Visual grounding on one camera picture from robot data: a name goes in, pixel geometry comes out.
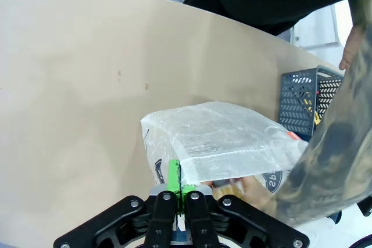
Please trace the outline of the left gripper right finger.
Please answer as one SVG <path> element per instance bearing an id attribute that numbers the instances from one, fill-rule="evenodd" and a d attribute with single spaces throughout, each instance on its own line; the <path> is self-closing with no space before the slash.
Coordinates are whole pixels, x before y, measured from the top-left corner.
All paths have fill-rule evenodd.
<path id="1" fill-rule="evenodd" d="M 216 200 L 201 185 L 183 197 L 185 220 L 195 247 L 309 247 L 305 234 L 234 195 Z"/>

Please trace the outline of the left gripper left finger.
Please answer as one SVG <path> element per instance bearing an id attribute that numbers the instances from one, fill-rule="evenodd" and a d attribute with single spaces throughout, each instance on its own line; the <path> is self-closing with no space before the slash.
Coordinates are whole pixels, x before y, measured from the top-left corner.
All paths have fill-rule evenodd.
<path id="1" fill-rule="evenodd" d="M 146 200 L 130 195 L 58 237 L 53 247 L 168 247 L 180 199 L 180 163 L 169 163 L 169 181 L 151 190 Z"/>

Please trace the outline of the person's left hand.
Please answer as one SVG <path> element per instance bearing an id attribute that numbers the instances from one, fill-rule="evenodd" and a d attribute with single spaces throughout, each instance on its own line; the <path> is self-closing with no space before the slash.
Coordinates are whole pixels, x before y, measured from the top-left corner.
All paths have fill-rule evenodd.
<path id="1" fill-rule="evenodd" d="M 273 194 L 254 175 L 202 181 L 201 184 L 212 189 L 212 195 L 216 200 L 225 195 L 233 195 L 277 218 L 277 202 Z"/>

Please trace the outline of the person's right hand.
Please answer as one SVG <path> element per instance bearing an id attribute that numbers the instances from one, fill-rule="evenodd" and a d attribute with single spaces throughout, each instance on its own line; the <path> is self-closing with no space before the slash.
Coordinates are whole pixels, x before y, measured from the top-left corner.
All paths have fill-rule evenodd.
<path id="1" fill-rule="evenodd" d="M 352 27 L 345 43 L 341 62 L 339 63 L 340 70 L 347 71 L 350 68 L 354 57 L 360 49 L 365 33 L 365 25 L 355 25 Z"/>

